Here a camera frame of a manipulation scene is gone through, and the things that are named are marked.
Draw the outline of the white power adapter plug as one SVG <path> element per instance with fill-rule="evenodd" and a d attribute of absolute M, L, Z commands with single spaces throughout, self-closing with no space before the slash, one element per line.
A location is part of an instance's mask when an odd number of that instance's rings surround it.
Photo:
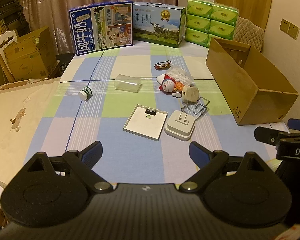
<path fill-rule="evenodd" d="M 165 124 L 165 133 L 182 141 L 188 141 L 194 131 L 195 118 L 175 110 Z"/>

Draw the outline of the metal wire rack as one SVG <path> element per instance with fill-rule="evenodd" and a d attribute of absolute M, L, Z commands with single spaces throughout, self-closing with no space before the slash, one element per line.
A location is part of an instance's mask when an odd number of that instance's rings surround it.
<path fill-rule="evenodd" d="M 208 110 L 210 100 L 200 97 L 196 102 L 183 102 L 181 111 L 194 117 L 195 121 L 198 121 Z"/>

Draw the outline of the white green pill bottle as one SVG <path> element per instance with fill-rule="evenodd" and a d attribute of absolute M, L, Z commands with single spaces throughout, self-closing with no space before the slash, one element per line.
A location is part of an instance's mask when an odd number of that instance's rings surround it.
<path fill-rule="evenodd" d="M 78 96 L 81 100 L 87 101 L 92 96 L 92 90 L 85 86 L 78 92 Z"/>

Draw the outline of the beige round plug adapter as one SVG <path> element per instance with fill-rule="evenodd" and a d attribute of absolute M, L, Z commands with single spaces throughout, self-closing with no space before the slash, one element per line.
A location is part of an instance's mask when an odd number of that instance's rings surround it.
<path fill-rule="evenodd" d="M 184 103 L 197 102 L 199 99 L 199 90 L 197 87 L 184 86 L 182 90 L 182 101 Z"/>

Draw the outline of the Doraemon toy figure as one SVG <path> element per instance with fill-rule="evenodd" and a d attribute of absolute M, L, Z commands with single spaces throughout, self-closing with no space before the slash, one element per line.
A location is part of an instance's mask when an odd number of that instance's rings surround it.
<path fill-rule="evenodd" d="M 161 74 L 157 77 L 157 83 L 160 85 L 159 90 L 173 97 L 181 98 L 184 85 L 167 74 Z"/>

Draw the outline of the clear plastic packet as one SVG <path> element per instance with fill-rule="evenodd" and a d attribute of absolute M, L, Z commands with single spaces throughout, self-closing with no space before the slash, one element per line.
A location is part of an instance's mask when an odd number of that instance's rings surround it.
<path fill-rule="evenodd" d="M 171 66 L 166 74 L 177 82 L 181 82 L 185 86 L 194 86 L 194 78 L 191 74 L 183 70 L 183 68 Z"/>

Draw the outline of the brown cardboard box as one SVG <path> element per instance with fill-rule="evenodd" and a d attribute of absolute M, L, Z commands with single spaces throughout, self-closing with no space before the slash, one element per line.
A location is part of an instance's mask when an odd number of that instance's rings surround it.
<path fill-rule="evenodd" d="M 299 96 L 251 45 L 213 38 L 206 65 L 239 126 L 281 122 Z"/>

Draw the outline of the white square flat panel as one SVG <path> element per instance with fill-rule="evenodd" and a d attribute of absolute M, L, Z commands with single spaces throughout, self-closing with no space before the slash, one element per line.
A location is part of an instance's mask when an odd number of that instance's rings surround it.
<path fill-rule="evenodd" d="M 125 132 L 158 141 L 168 113 L 159 109 L 136 105 L 123 126 Z"/>

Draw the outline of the cream embroidered blanket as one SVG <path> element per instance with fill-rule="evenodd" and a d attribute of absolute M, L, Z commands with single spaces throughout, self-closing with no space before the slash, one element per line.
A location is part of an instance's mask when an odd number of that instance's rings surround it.
<path fill-rule="evenodd" d="M 8 184 L 21 169 L 59 80 L 29 80 L 0 87 L 0 181 L 3 183 Z"/>

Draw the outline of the checkered bed sheet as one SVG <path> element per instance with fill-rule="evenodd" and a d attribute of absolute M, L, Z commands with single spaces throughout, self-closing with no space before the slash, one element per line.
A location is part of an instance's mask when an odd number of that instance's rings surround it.
<path fill-rule="evenodd" d="M 94 141 L 103 145 L 94 171 L 111 183 L 176 183 L 192 176 L 197 167 L 189 156 L 189 143 L 162 132 L 158 141 L 125 132 L 123 126 L 136 105 L 168 114 L 181 108 L 181 100 L 164 94 L 156 81 L 154 65 L 171 60 L 190 73 L 208 110 L 195 124 L 191 140 L 210 150 L 230 155 L 254 151 L 263 160 L 275 158 L 275 148 L 257 142 L 254 126 L 238 126 L 205 62 L 207 49 L 184 42 L 170 48 L 147 42 L 74 57 L 66 68 L 30 143 L 27 157 L 43 151 L 59 156 L 81 150 Z M 137 93 L 117 90 L 119 75 L 138 77 Z M 92 96 L 83 101 L 85 86 Z"/>

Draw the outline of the clear plastic cup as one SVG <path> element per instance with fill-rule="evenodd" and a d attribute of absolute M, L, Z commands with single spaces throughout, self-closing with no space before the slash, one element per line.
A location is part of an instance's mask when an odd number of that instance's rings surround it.
<path fill-rule="evenodd" d="M 141 87 L 141 79 L 119 74 L 115 79 L 114 87 L 117 90 L 137 93 Z"/>

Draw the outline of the beige quilted cushion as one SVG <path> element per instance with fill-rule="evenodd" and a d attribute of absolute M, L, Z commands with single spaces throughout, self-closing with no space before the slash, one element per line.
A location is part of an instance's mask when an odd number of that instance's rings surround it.
<path fill-rule="evenodd" d="M 252 45 L 258 51 L 261 51 L 264 41 L 264 30 L 254 25 L 250 20 L 238 17 L 233 40 Z"/>

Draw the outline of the open cardboard carton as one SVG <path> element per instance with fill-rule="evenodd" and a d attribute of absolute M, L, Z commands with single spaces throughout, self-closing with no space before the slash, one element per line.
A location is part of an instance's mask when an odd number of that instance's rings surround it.
<path fill-rule="evenodd" d="M 5 49 L 16 81 L 49 78 L 57 66 L 48 26 L 21 36 Z"/>

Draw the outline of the green tissue pack bundle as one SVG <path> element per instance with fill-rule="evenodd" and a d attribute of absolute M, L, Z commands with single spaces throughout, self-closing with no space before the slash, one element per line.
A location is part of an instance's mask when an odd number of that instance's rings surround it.
<path fill-rule="evenodd" d="M 185 41 L 208 48 L 213 38 L 234 38 L 239 10 L 204 0 L 188 0 Z"/>

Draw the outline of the blue milk carton box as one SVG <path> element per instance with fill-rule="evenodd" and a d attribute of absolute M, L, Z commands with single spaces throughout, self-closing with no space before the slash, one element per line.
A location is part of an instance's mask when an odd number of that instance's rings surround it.
<path fill-rule="evenodd" d="M 77 56 L 133 44 L 133 2 L 118 0 L 68 11 Z"/>

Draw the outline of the white wooden chair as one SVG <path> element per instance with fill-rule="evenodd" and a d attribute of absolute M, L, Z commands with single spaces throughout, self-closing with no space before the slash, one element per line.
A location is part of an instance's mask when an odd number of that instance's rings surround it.
<path fill-rule="evenodd" d="M 18 33 L 15 29 L 0 34 L 0 65 L 9 83 L 14 83 L 15 78 L 8 66 L 8 60 L 6 59 L 5 49 L 9 45 L 17 43 L 17 39 Z"/>

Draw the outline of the cow picture milk box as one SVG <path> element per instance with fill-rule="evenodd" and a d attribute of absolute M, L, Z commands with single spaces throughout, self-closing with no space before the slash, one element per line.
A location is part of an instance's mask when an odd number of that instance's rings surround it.
<path fill-rule="evenodd" d="M 134 2 L 133 38 L 173 48 L 183 40 L 186 7 Z"/>

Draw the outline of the black folding ladder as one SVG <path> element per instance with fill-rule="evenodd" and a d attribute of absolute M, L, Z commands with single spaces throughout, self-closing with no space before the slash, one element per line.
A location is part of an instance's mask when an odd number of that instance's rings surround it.
<path fill-rule="evenodd" d="M 15 30 L 19 36 L 31 32 L 19 0 L 0 0 L 0 25 L 3 32 Z"/>

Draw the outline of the double wall socket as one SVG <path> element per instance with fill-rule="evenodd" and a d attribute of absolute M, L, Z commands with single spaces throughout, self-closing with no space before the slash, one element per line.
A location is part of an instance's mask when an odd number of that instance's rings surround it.
<path fill-rule="evenodd" d="M 291 38 L 297 40 L 300 28 L 289 21 L 282 19 L 280 23 L 280 30 L 285 34 L 288 34 Z"/>

